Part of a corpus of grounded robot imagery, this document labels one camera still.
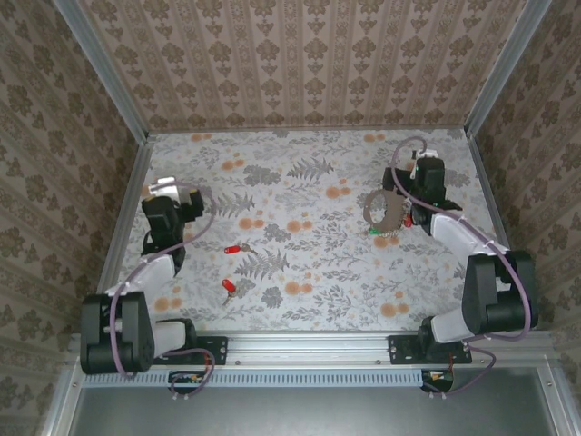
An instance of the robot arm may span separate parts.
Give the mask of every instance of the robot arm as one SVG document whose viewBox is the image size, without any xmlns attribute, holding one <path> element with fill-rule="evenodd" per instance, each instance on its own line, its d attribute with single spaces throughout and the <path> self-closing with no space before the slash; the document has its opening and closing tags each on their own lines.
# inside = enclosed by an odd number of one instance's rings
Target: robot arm
<svg viewBox="0 0 581 436">
<path fill-rule="evenodd" d="M 142 208 L 151 230 L 143 240 L 142 255 L 158 253 L 183 241 L 187 222 L 202 216 L 202 197 L 197 190 L 181 201 L 172 177 L 160 179 L 150 187 Z M 185 258 L 180 247 L 156 257 L 128 283 L 116 307 L 115 332 L 119 357 L 128 372 L 147 371 L 153 360 L 168 351 L 194 348 L 196 332 L 191 320 L 172 319 L 156 322 L 148 307 L 160 289 L 170 281 Z M 120 283 L 104 293 L 83 301 L 81 313 L 81 366 L 85 373 L 117 372 L 110 340 L 110 313 L 113 296 Z"/>
<path fill-rule="evenodd" d="M 479 241 L 458 220 L 441 213 L 432 215 L 431 234 L 446 245 L 466 269 L 462 305 L 431 320 L 434 340 L 440 343 L 461 341 L 478 334 L 511 332 L 525 323 L 523 303 L 505 266 L 486 244 Z M 511 252 L 496 242 L 517 271 L 527 292 L 531 326 L 537 324 L 538 308 L 534 265 L 529 254 Z"/>
<path fill-rule="evenodd" d="M 439 209 L 461 210 L 446 199 L 444 162 L 433 150 L 415 152 L 416 165 L 411 172 L 396 170 L 403 187 L 414 197 Z M 390 168 L 383 177 L 383 188 L 393 190 Z M 448 214 L 434 213 L 417 204 L 411 206 L 415 225 L 443 243 L 466 268 L 461 307 L 451 312 L 426 318 L 416 341 L 407 345 L 407 353 L 426 362 L 449 361 L 449 354 L 462 350 L 459 341 L 492 333 L 511 332 L 525 325 L 525 309 L 516 285 L 505 265 L 489 247 L 494 244 L 517 272 L 526 291 L 531 315 L 531 327 L 537 325 L 538 306 L 535 290 L 534 265 L 530 255 L 509 251 L 494 241 L 482 243 L 459 219 Z"/>
</svg>

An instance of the patterned wallpaper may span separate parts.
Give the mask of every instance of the patterned wallpaper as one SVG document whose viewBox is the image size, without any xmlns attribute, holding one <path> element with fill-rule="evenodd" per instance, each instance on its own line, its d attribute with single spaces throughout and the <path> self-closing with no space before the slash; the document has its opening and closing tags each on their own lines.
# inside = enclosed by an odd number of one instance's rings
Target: patterned wallpaper
<svg viewBox="0 0 581 436">
<path fill-rule="evenodd" d="M 0 2 L 0 434 L 34 434 L 136 143 L 50 1 Z"/>
<path fill-rule="evenodd" d="M 508 237 L 581 398 L 581 2 L 554 0 L 480 132 Z"/>
<path fill-rule="evenodd" d="M 460 125 L 525 0 L 82 0 L 150 130 Z"/>
</svg>

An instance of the red object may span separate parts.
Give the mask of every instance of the red object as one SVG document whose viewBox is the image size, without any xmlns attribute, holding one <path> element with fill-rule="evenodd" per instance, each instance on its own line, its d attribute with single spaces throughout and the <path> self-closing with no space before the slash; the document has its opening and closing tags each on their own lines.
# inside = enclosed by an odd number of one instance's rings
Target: red object
<svg viewBox="0 0 581 436">
<path fill-rule="evenodd" d="M 226 288 L 226 291 L 228 291 L 228 293 L 236 292 L 236 285 L 228 279 L 222 280 L 222 286 Z"/>
<path fill-rule="evenodd" d="M 411 227 L 414 225 L 413 221 L 411 221 L 411 213 L 409 213 L 403 220 L 403 225 L 406 227 Z"/>
<path fill-rule="evenodd" d="M 224 248 L 224 252 L 226 254 L 237 253 L 240 250 L 241 250 L 241 247 L 239 245 L 233 245 L 232 247 L 226 247 L 226 248 Z"/>
</svg>

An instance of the table surface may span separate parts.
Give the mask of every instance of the table surface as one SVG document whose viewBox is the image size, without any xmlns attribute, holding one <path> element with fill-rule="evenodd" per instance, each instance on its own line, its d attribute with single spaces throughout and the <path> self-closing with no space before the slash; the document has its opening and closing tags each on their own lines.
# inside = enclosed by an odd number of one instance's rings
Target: table surface
<svg viewBox="0 0 581 436">
<path fill-rule="evenodd" d="M 150 313 L 193 319 L 203 331 L 413 330 L 458 307 L 463 268 L 419 227 L 397 237 L 369 234 L 365 197 L 378 189 L 398 143 L 422 135 L 446 163 L 448 198 L 494 234 L 462 130 L 275 131 L 155 136 L 146 186 L 175 176 L 200 187 L 217 216 L 187 247 L 180 273 Z M 399 167 L 410 164 L 402 150 Z M 382 203 L 373 204 L 378 220 Z M 186 225 L 196 234 L 206 213 Z M 138 205 L 121 278 L 138 263 L 149 230 Z M 253 253 L 225 254 L 248 243 Z M 238 294 L 226 306 L 222 279 Z"/>
</svg>

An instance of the metal bar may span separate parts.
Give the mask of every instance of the metal bar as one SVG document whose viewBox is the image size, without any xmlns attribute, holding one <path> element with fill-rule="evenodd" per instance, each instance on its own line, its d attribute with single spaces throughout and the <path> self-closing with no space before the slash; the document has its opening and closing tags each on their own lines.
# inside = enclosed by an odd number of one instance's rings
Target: metal bar
<svg viewBox="0 0 581 436">
<path fill-rule="evenodd" d="M 409 332 L 204 332 L 228 336 L 226 367 L 241 369 L 401 369 L 446 368 L 447 365 L 396 365 L 389 361 L 388 336 Z M 497 367 L 540 367 L 556 362 L 549 332 L 531 332 L 524 341 L 479 341 L 492 351 Z M 473 354 L 474 361 L 459 368 L 482 368 L 490 358 Z M 156 365 L 154 369 L 187 370 L 184 366 Z"/>
<path fill-rule="evenodd" d="M 474 165 L 476 166 L 476 173 L 480 181 L 480 186 L 482 186 L 484 199 L 487 201 L 490 220 L 494 226 L 494 231 L 497 234 L 498 241 L 505 247 L 510 248 L 507 232 L 505 231 L 505 226 L 502 223 L 502 218 L 500 218 L 500 212 L 498 211 L 497 202 L 494 199 L 494 194 L 492 193 L 492 188 L 490 187 L 490 181 L 488 180 L 487 172 L 484 169 L 484 164 L 482 163 L 482 157 L 480 157 L 478 144 L 472 134 L 468 134 L 468 148 L 472 153 L 472 161 L 474 161 Z"/>
<path fill-rule="evenodd" d="M 170 370 L 150 370 L 127 380 L 119 374 L 89 375 L 84 388 L 167 388 Z M 234 370 L 217 368 L 208 380 L 209 388 L 360 388 L 419 387 L 421 370 Z M 176 388 L 192 387 L 175 383 Z"/>
<path fill-rule="evenodd" d="M 63 369 L 54 391 L 42 436 L 68 436 L 84 377 L 78 360 L 75 365 Z"/>
<path fill-rule="evenodd" d="M 467 133 L 472 135 L 478 133 L 550 4 L 551 0 L 530 0 L 525 4 L 498 56 L 497 63 L 488 75 L 488 79 L 468 115 L 465 123 Z"/>
<path fill-rule="evenodd" d="M 464 129 L 463 124 L 439 124 L 438 129 L 451 130 L 451 129 Z M 385 132 L 386 130 L 420 130 L 420 132 L 431 132 L 427 124 L 402 124 L 402 125 L 390 125 L 385 124 L 369 124 L 369 125 L 337 125 L 331 126 L 316 126 L 316 125 L 306 125 L 297 126 L 290 125 L 287 127 L 281 127 L 279 129 L 272 129 L 272 127 L 238 127 L 235 130 L 223 127 L 223 128 L 204 128 L 200 129 L 172 129 L 170 134 L 191 134 L 192 132 L 204 132 L 209 134 L 221 134 L 221 133 L 238 133 L 238 132 L 272 132 L 272 131 L 283 131 L 283 132 L 337 132 L 337 131 L 376 131 Z M 150 134 L 165 134 L 166 132 L 159 130 L 151 130 Z"/>
<path fill-rule="evenodd" d="M 544 367 L 538 368 L 537 372 L 556 434 L 559 436 L 581 434 L 581 421 L 563 369 L 547 363 Z"/>
<path fill-rule="evenodd" d="M 143 181 L 145 180 L 145 175 L 147 175 L 152 151 L 153 147 L 150 145 L 149 141 L 146 145 L 137 149 L 131 177 L 129 178 L 129 183 L 125 190 L 125 196 L 121 203 L 121 210 L 119 211 L 119 217 L 117 218 L 111 245 L 109 246 L 101 278 L 99 279 L 99 284 L 97 286 L 98 293 L 106 291 L 119 280 L 119 271 L 121 271 L 121 266 L 123 264 L 123 256 L 125 255 L 127 243 L 131 234 L 133 218 L 137 211 L 137 203 L 141 196 Z"/>
<path fill-rule="evenodd" d="M 111 96 L 119 114 L 133 134 L 139 145 L 146 142 L 147 123 L 142 119 L 139 111 L 133 104 L 129 91 L 116 73 L 113 63 L 104 51 L 99 38 L 81 8 L 81 2 L 71 0 L 55 0 L 56 7 L 63 15 L 64 20 L 71 28 L 84 55 L 101 79 L 107 93 Z"/>
</svg>

